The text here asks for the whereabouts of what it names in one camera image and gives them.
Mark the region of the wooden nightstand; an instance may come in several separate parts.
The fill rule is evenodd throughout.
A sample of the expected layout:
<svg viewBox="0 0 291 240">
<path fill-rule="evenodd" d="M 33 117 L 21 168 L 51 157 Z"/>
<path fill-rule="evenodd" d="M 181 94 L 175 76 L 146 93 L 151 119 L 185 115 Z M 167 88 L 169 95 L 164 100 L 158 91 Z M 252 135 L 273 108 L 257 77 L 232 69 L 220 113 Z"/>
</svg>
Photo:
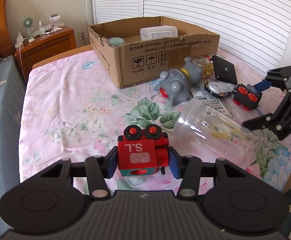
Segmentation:
<svg viewBox="0 0 291 240">
<path fill-rule="evenodd" d="M 34 42 L 24 42 L 15 50 L 15 58 L 19 64 L 25 82 L 33 68 L 33 65 L 50 57 L 77 48 L 74 29 L 64 27 L 56 33 L 46 36 L 38 36 Z"/>
</svg>

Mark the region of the pink floral bedsheet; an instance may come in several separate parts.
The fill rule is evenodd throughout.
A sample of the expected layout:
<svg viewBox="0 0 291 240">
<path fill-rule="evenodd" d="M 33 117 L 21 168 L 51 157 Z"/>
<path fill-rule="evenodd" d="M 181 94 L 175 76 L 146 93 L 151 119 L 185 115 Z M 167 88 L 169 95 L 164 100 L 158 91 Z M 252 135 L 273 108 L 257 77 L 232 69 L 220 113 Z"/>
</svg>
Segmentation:
<svg viewBox="0 0 291 240">
<path fill-rule="evenodd" d="M 21 116 L 20 179 L 26 180 L 62 158 L 81 162 L 106 155 L 130 124 L 156 124 L 171 133 L 184 106 L 171 107 L 155 91 L 156 85 L 153 80 L 117 88 L 92 50 L 32 70 Z M 282 190 L 291 175 L 291 135 L 280 141 L 263 129 L 257 136 L 256 148 L 244 161 L 222 151 L 222 141 L 214 150 L 175 138 L 169 141 L 181 155 L 195 155 L 206 162 L 225 157 Z"/>
</svg>

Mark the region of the brown cardboard box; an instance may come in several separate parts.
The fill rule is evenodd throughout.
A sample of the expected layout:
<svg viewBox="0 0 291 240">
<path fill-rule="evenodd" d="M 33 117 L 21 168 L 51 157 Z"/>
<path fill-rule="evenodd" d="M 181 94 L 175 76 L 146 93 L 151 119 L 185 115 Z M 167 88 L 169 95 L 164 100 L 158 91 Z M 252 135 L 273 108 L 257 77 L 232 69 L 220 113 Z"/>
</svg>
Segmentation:
<svg viewBox="0 0 291 240">
<path fill-rule="evenodd" d="M 175 26 L 178 37 L 142 41 L 140 29 L 160 25 Z M 198 25 L 169 17 L 136 17 L 91 25 L 90 43 L 105 71 L 118 88 L 153 80 L 160 72 L 184 66 L 185 57 L 214 55 L 220 35 Z M 125 44 L 113 47 L 112 37 Z"/>
</svg>

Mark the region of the clear bottle with red cap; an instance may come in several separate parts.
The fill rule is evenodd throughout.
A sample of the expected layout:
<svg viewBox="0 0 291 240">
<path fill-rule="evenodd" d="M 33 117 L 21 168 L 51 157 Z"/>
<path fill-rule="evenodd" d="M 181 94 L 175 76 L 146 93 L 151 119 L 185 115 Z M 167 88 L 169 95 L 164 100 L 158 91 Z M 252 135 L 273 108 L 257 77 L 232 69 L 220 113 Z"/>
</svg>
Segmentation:
<svg viewBox="0 0 291 240">
<path fill-rule="evenodd" d="M 193 61 L 202 67 L 202 79 L 206 79 L 214 74 L 214 64 L 210 55 L 201 55 L 194 57 Z"/>
</svg>

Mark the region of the clear plastic jar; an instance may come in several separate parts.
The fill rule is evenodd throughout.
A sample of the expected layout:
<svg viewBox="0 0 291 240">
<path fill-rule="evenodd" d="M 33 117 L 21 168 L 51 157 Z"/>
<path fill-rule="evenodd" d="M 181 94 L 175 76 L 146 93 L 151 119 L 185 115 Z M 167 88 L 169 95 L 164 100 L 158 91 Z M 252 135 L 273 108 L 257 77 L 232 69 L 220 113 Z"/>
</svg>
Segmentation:
<svg viewBox="0 0 291 240">
<path fill-rule="evenodd" d="M 254 160 L 259 140 L 253 132 L 196 98 L 180 113 L 173 136 L 242 167 Z"/>
</svg>

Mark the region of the green oval soap case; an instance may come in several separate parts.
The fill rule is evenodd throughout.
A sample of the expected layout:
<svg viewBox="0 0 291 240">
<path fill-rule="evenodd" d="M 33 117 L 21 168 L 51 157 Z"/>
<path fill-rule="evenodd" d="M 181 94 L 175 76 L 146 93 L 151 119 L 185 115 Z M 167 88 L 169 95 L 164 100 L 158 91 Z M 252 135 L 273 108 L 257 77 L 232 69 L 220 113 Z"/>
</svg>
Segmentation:
<svg viewBox="0 0 291 240">
<path fill-rule="evenodd" d="M 112 37 L 109 39 L 109 44 L 113 47 L 119 47 L 125 44 L 125 41 L 121 37 Z"/>
</svg>

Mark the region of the small green desk fan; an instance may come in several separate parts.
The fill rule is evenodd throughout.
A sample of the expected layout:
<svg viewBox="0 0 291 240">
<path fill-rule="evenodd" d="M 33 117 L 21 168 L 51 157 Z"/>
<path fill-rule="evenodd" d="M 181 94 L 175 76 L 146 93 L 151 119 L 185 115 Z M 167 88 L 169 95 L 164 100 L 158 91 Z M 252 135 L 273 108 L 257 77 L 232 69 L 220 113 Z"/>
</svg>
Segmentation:
<svg viewBox="0 0 291 240">
<path fill-rule="evenodd" d="M 33 18 L 31 17 L 26 17 L 23 21 L 22 21 L 22 26 L 23 28 L 25 28 L 27 30 L 27 40 L 29 43 L 34 42 L 34 36 L 33 36 Z"/>
</svg>

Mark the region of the black square device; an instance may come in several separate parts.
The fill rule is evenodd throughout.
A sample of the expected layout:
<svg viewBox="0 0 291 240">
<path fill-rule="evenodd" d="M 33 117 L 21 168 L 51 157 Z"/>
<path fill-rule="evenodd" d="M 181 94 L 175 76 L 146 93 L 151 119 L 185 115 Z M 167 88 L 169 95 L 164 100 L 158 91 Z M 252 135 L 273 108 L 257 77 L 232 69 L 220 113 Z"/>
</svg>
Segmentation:
<svg viewBox="0 0 291 240">
<path fill-rule="evenodd" d="M 217 56 L 212 56 L 214 76 L 216 80 L 237 85 L 235 67 L 229 61 Z"/>
</svg>

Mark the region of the black toy train car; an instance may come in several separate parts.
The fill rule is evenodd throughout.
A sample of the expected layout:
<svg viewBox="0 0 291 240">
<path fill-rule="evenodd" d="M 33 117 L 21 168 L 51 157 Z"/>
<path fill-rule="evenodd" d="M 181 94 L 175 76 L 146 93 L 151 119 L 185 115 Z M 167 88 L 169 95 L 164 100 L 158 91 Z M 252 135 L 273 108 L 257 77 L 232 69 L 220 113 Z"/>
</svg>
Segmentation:
<svg viewBox="0 0 291 240">
<path fill-rule="evenodd" d="M 254 86 L 238 84 L 233 90 L 233 101 L 246 111 L 257 109 L 262 93 Z"/>
</svg>

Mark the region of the white power strip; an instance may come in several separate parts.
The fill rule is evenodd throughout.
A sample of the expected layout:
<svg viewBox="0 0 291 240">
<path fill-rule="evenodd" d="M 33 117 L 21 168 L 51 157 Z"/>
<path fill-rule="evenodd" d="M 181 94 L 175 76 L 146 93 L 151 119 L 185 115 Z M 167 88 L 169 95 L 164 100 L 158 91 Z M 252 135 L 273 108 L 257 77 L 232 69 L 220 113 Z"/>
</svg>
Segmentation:
<svg viewBox="0 0 291 240">
<path fill-rule="evenodd" d="M 23 41 L 24 41 L 23 35 L 20 32 L 18 32 L 16 42 L 15 42 L 15 49 L 20 49 L 21 46 L 23 46 Z"/>
</svg>

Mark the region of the clear spray bottle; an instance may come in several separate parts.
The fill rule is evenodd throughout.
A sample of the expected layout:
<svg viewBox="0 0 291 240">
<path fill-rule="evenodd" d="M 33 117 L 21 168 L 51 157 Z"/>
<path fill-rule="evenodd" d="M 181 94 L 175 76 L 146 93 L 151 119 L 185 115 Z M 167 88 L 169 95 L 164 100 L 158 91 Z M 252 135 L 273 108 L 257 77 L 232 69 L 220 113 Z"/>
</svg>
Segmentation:
<svg viewBox="0 0 291 240">
<path fill-rule="evenodd" d="M 39 21 L 39 35 L 40 36 L 43 36 L 43 35 L 45 35 L 45 27 L 44 27 L 44 25 L 43 25 L 43 23 L 42 23 L 42 21 Z"/>
</svg>

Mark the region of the white translucent plastic box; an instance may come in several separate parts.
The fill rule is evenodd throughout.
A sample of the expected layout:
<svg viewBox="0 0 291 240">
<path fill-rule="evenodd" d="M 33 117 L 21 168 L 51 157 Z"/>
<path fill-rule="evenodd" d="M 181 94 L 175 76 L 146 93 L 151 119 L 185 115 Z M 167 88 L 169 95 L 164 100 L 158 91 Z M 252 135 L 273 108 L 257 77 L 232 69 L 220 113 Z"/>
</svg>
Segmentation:
<svg viewBox="0 0 291 240">
<path fill-rule="evenodd" d="M 178 37 L 178 30 L 175 26 L 160 25 L 140 29 L 140 38 L 142 41 L 156 40 L 167 37 Z"/>
</svg>

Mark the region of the wall power outlet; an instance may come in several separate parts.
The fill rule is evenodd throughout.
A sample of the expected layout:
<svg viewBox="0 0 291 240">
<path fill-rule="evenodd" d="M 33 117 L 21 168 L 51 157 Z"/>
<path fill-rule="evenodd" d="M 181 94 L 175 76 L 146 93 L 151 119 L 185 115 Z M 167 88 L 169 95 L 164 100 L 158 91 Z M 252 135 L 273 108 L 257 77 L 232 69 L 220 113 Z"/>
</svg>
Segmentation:
<svg viewBox="0 0 291 240">
<path fill-rule="evenodd" d="M 85 40 L 86 39 L 86 31 L 80 31 L 79 32 L 79 39 L 80 40 Z"/>
</svg>

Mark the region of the red toy train car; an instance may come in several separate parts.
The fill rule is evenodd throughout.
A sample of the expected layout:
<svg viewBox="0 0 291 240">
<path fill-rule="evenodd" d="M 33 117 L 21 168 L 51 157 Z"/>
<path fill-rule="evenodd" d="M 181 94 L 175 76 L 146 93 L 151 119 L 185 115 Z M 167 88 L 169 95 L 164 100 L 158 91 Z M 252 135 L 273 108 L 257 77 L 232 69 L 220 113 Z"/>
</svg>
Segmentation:
<svg viewBox="0 0 291 240">
<path fill-rule="evenodd" d="M 118 170 L 124 177 L 165 174 L 168 146 L 168 134 L 158 125 L 130 125 L 118 137 Z"/>
</svg>

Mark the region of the grey cartoon animal figure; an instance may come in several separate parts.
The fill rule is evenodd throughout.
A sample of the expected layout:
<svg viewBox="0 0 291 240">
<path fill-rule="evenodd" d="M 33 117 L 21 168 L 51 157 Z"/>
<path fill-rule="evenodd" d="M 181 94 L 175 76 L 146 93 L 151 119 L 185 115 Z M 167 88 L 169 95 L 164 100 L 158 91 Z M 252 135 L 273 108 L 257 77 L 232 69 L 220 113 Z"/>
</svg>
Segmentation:
<svg viewBox="0 0 291 240">
<path fill-rule="evenodd" d="M 184 59 L 181 69 L 170 69 L 160 73 L 160 83 L 155 87 L 161 96 L 168 99 L 172 107 L 190 99 L 190 87 L 200 83 L 203 68 L 191 57 Z"/>
</svg>

